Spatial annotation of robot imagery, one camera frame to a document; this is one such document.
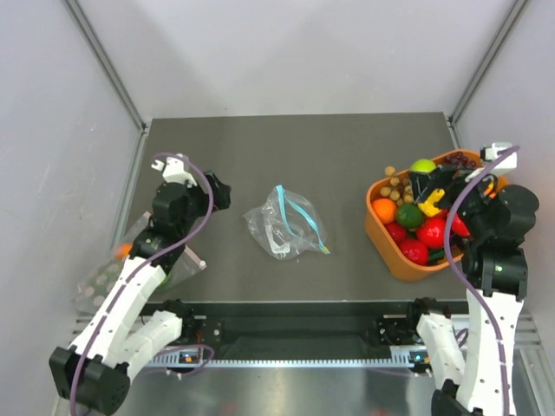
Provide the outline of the clear zip bag blue seal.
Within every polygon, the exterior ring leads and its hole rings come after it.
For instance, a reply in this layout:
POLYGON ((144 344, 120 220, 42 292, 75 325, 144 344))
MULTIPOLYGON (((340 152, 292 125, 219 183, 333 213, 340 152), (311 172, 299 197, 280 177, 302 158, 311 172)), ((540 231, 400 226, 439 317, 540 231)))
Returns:
POLYGON ((251 236, 277 260, 290 260, 306 251, 324 254, 324 246, 329 249, 314 205, 282 185, 276 185, 265 202, 250 209, 244 219, 251 236))

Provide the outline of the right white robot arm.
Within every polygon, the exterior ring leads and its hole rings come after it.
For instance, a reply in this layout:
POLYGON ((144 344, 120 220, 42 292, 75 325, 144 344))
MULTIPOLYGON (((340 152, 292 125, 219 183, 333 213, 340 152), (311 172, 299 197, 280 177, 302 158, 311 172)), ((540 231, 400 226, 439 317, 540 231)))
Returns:
POLYGON ((424 343, 436 389, 433 415, 514 415, 513 354, 517 321, 527 295, 521 247, 536 224, 537 196, 521 185, 499 186, 499 175, 439 166, 409 174, 415 198, 459 218, 470 239, 455 267, 467 288, 467 348, 460 349, 446 306, 414 302, 407 337, 424 343))

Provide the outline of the fake green pear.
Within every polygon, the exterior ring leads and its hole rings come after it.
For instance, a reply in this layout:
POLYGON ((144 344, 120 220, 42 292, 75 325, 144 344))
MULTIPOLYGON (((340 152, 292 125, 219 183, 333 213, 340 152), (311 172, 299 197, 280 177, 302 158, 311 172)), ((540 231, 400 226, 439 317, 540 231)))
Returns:
POLYGON ((409 171, 419 173, 430 173, 437 168, 436 163, 432 159, 418 159, 416 160, 409 171))

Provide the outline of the fake yellow lemon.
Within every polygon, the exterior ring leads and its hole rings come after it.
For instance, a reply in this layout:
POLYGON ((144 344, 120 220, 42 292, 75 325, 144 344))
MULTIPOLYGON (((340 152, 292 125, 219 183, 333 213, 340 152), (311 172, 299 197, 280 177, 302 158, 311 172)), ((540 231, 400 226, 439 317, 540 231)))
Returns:
POLYGON ((442 188, 436 188, 431 192, 425 201, 418 204, 418 207, 425 216, 433 218, 442 212, 442 209, 436 204, 439 203, 444 196, 445 190, 442 188))

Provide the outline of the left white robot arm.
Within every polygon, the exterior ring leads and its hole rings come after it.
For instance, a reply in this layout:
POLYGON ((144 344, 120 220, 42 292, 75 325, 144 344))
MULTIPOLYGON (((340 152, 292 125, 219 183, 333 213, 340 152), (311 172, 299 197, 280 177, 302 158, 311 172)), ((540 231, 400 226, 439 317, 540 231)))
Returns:
POLYGON ((133 241, 107 298, 70 346, 56 348, 49 357, 57 393, 73 405, 114 414, 156 354, 173 341, 188 343, 196 335, 191 313, 176 301, 166 302, 137 331, 131 327, 170 276, 186 240, 199 232, 196 221, 231 204, 229 185, 213 172, 203 177, 206 190, 186 174, 158 187, 147 225, 133 241))

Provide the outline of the fake dark grapes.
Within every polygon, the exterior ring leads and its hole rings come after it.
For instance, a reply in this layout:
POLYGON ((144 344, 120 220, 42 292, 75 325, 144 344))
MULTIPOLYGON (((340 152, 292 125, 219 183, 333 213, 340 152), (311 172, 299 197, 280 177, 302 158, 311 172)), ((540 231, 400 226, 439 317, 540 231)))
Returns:
POLYGON ((457 169, 468 169, 473 170, 477 167, 477 162, 473 159, 469 159, 463 152, 458 151, 455 153, 450 153, 446 157, 446 163, 457 169))

